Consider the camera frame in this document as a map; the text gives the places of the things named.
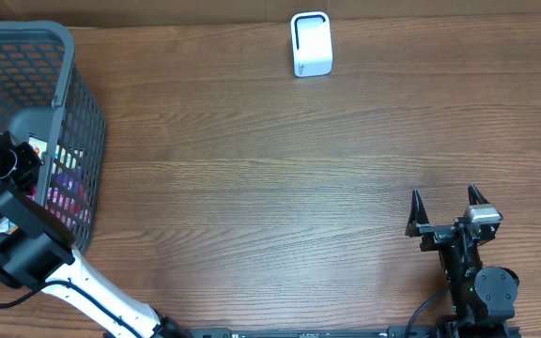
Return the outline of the red purple pad package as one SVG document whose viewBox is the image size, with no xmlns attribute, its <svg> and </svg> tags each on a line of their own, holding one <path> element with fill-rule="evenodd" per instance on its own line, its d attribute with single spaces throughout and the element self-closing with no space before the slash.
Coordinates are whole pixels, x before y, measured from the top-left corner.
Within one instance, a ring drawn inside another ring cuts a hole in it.
<svg viewBox="0 0 541 338">
<path fill-rule="evenodd" d="M 45 209 L 70 229 L 91 224 L 91 206 L 91 193 L 85 192 L 81 184 L 54 184 L 45 193 Z"/>
</svg>

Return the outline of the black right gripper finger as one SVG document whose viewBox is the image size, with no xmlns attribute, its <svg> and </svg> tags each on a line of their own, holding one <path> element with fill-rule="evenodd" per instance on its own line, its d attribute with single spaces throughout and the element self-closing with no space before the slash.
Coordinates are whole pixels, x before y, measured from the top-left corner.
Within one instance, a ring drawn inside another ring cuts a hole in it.
<svg viewBox="0 0 541 338">
<path fill-rule="evenodd" d="M 417 189 L 411 193 L 411 207 L 405 234 L 409 237 L 420 237 L 429 226 L 425 207 Z"/>
<path fill-rule="evenodd" d="M 474 184 L 468 187 L 469 203 L 471 206 L 488 204 L 488 200 L 480 193 Z"/>
</svg>

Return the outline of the yellow snack bag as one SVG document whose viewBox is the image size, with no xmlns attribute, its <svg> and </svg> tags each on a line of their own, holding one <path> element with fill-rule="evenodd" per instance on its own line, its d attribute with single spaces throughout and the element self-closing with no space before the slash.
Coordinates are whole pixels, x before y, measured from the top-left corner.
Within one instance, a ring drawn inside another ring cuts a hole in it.
<svg viewBox="0 0 541 338">
<path fill-rule="evenodd" d="M 47 151 L 48 143 L 30 133 L 28 136 L 28 144 L 33 148 L 38 157 L 42 159 L 43 154 Z"/>
</svg>

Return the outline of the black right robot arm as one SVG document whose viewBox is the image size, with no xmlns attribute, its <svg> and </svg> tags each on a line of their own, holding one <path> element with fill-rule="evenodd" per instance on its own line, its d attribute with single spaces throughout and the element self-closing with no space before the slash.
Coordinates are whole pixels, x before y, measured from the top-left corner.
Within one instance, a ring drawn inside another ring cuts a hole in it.
<svg viewBox="0 0 541 338">
<path fill-rule="evenodd" d="M 411 193 L 410 215 L 405 234 L 421 239 L 420 250 L 439 253 L 447 286 L 431 296 L 410 317 L 405 337 L 514 338 L 520 329 L 507 321 L 515 316 L 519 277 L 503 267 L 483 264 L 479 247 L 496 237 L 503 215 L 478 191 L 468 187 L 469 205 L 449 225 L 430 223 L 418 190 Z M 440 317 L 432 327 L 415 322 L 421 312 L 449 294 L 453 313 Z"/>
</svg>

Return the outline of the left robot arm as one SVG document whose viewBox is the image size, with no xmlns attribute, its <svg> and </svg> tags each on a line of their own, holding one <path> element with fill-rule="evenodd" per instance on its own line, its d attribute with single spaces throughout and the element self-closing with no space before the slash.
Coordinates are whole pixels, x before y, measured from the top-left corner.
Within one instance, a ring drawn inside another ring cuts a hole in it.
<svg viewBox="0 0 541 338">
<path fill-rule="evenodd" d="M 0 309 L 43 292 L 75 307 L 111 337 L 187 336 L 171 318 L 128 296 L 98 273 L 75 247 L 70 230 L 25 195 L 18 182 L 40 164 L 29 144 L 1 146 L 0 157 L 4 156 L 11 163 L 0 174 L 0 283 L 29 291 L 0 302 Z"/>
</svg>

